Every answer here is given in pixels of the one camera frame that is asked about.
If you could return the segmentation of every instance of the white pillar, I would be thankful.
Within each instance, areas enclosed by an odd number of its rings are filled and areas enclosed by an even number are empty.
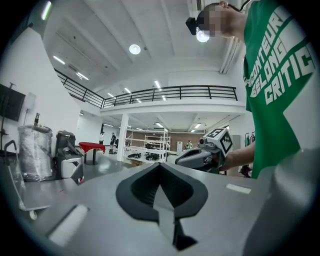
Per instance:
[[[125,149],[125,144],[126,144],[128,121],[129,121],[128,114],[122,114],[120,134],[119,134],[119,143],[118,143],[118,153],[116,155],[116,159],[120,162],[124,161],[124,149]]]

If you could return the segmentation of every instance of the wall-mounted monitor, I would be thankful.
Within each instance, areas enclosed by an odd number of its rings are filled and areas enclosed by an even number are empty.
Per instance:
[[[0,84],[0,116],[19,121],[25,97],[26,95]]]

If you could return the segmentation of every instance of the table surface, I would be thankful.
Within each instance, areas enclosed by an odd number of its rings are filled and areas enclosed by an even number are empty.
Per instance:
[[[83,149],[84,153],[86,154],[89,150],[99,149],[102,150],[103,153],[106,152],[106,146],[98,143],[92,142],[79,142],[79,146]]]

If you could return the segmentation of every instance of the cart wheel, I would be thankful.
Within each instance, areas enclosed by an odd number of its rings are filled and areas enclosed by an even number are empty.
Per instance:
[[[30,215],[30,218],[31,218],[32,220],[35,221],[35,220],[37,219],[37,213],[36,213],[35,210],[29,211],[29,215]]]

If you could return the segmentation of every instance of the person's hand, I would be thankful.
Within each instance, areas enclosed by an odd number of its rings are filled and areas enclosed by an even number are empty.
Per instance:
[[[219,162],[219,155],[218,154],[213,154],[212,155],[212,160],[215,162],[215,165],[217,166],[218,162]],[[220,167],[219,171],[220,172],[227,171],[232,167],[233,167],[232,154],[229,153],[229,154],[226,155],[224,165]]]
[[[232,155],[227,154],[225,157],[224,165],[220,167],[220,172],[227,171],[233,167]]]

